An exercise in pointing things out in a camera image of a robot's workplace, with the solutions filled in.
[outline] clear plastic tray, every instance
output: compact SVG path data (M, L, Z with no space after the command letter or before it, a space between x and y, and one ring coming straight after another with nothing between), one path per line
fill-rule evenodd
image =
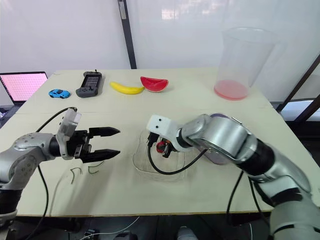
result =
M147 179L162 181L162 182L173 182L173 181L178 181L183 179L187 174L187 170L174 175L164 175L164 174L158 173L151 166L148 158L148 152L147 152L148 136L149 136L149 132L147 130L144 130L141 133L139 138L139 145L137 147L135 154L133 155L133 165L135 166L138 173L142 177L145 177ZM170 156L168 158L165 158L162 156L161 153L157 152L155 146L151 148L151 157L154 164L160 170L165 172L173 172L183 168L184 165L189 163L188 162L189 155L190 155L189 152L178 153L178 152L172 151L170 153Z

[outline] handheld controller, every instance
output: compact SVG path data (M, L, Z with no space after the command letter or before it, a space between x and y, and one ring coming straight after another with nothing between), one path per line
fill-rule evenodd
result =
M99 83L102 78L101 72L95 71L86 71L83 73L84 80L81 84L81 87L78 88L75 93L80 98L89 98L94 97L98 94Z

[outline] blue toy car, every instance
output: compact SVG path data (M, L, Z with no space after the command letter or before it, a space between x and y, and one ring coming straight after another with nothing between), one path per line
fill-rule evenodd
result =
M53 89L49 92L49 96L52 98L66 99L70 97L70 92L61 89Z

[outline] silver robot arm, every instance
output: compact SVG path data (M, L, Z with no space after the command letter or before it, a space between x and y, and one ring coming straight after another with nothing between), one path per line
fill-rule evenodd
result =
M89 140L94 136L112 136L120 131L113 127L75 131L80 117L81 114L69 108L56 135L29 133L15 140L9 149L0 152L0 235L16 217L21 193L41 162L62 157L89 163L110 159L120 153L112 149L91 152Z
M191 147L207 149L245 171L262 199L274 207L270 217L270 234L274 239L320 240L320 210L312 202L306 175L236 119L203 114L179 125L153 115L147 129L169 140L175 151L187 152Z

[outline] watermelon slice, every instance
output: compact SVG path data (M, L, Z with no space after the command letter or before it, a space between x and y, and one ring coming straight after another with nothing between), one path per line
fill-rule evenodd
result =
M164 90L168 84L169 81L167 79L157 79L157 78L150 78L142 76L140 77L142 85L153 93L158 93Z

